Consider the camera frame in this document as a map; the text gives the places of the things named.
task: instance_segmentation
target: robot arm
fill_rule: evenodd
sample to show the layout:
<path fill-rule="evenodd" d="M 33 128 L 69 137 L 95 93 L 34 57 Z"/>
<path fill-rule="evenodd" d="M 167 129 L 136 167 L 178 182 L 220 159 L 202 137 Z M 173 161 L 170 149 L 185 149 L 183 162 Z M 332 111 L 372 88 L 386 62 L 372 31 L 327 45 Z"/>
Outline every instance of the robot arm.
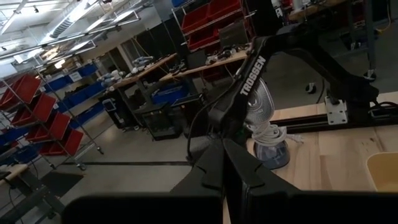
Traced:
<path fill-rule="evenodd" d="M 297 29 L 270 37 L 258 37 L 252 41 L 248 57 L 236 74 L 234 83 L 209 112 L 211 123 L 223 130 L 226 136 L 242 127 L 253 86 L 266 71 L 272 55 L 277 52 L 296 56 L 309 64 L 330 83 L 332 97 L 345 100 L 347 108 L 360 108 L 367 113 L 370 102 L 375 101 L 379 94 L 379 90 L 365 79 L 347 72 L 318 45 L 317 37 L 307 31 Z"/>

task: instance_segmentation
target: concrete floor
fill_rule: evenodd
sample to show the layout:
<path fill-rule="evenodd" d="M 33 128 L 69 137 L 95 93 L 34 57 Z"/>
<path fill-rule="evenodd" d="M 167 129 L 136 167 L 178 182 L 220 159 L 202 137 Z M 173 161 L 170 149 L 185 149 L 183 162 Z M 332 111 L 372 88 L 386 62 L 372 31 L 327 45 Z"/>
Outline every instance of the concrete floor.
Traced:
<path fill-rule="evenodd" d="M 381 93 L 398 91 L 397 39 L 398 26 L 393 24 L 391 29 L 376 42 L 378 78 L 374 86 L 379 88 Z M 365 54 L 339 58 L 338 61 L 345 69 L 356 75 L 362 75 L 368 69 Z M 300 60 L 288 55 L 276 55 L 270 61 L 268 72 L 263 78 L 268 83 L 277 109 L 314 104 L 318 98 L 318 94 L 306 94 L 304 88 L 309 82 L 317 82 L 320 87 L 320 76 Z M 91 150 L 82 157 L 83 162 L 185 160 L 187 140 L 183 136 L 178 139 L 152 142 L 151 136 L 145 132 L 123 133 L 111 124 L 107 114 L 103 113 L 86 125 L 94 136 L 105 129 L 96 138 L 105 155 Z M 37 167 L 40 174 L 50 170 L 44 161 L 39 161 Z M 58 169 L 61 172 L 81 173 L 75 166 L 60 166 Z M 167 192 L 189 171 L 190 168 L 187 166 L 88 166 L 84 171 L 85 178 L 62 197 L 62 202 L 66 204 L 79 196 L 97 192 Z M 0 206 L 8 203 L 7 197 L 0 196 L 0 199 L 4 199 L 0 200 Z M 34 217 L 39 213 L 36 210 L 30 212 L 24 217 L 24 223 L 33 223 Z M 59 218 L 46 220 L 44 223 L 59 223 Z"/>

